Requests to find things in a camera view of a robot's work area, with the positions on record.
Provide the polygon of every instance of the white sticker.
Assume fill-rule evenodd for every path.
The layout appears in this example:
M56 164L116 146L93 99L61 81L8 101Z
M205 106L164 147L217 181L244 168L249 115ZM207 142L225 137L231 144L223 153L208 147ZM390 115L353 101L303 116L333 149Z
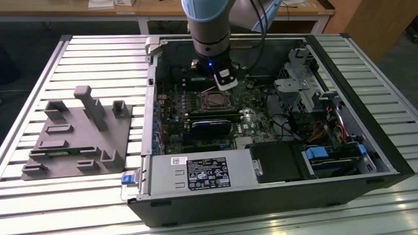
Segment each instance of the white sticker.
M171 158L171 165L184 165L187 157Z

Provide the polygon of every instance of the black plastic cover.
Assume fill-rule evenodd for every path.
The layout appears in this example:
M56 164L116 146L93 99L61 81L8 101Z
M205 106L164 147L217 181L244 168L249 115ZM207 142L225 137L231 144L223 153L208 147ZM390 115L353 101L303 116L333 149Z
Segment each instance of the black plastic cover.
M257 160L263 174L259 183L311 179L301 155L301 145L288 142L253 143L248 145L252 159Z

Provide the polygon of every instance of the table leg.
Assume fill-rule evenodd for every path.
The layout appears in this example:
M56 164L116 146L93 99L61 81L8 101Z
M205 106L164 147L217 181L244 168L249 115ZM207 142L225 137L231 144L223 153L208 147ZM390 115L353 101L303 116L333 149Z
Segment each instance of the table leg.
M146 17L137 17L137 25L138 25L140 34L149 34Z
M44 26L44 29L46 31L49 31L52 29L50 22L40 22L40 23L41 23L41 26Z
M321 34L328 22L328 16L320 16L313 24L311 34Z

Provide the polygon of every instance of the warning label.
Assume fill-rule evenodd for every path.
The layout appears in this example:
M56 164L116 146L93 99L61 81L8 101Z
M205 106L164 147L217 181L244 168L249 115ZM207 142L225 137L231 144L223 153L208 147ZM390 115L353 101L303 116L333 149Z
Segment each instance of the warning label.
M231 187L225 158L188 160L187 176L189 190Z

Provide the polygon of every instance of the blue tab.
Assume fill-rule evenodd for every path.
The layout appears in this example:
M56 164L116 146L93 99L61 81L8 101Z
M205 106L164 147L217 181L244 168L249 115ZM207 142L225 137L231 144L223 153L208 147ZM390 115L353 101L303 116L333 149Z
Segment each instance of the blue tab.
M304 151L304 153L305 153L307 159L313 158L313 155L312 155L311 151L308 151L308 149Z
M122 175L121 177L121 184L130 185L134 183L134 175Z
M359 144L359 145L357 145L357 149L359 149L359 152L360 152L360 155L361 155L361 156L367 154L367 150L365 150L365 148L364 148L364 145Z
M328 153L324 147L311 147L305 150L305 155L307 159L324 158L328 156Z

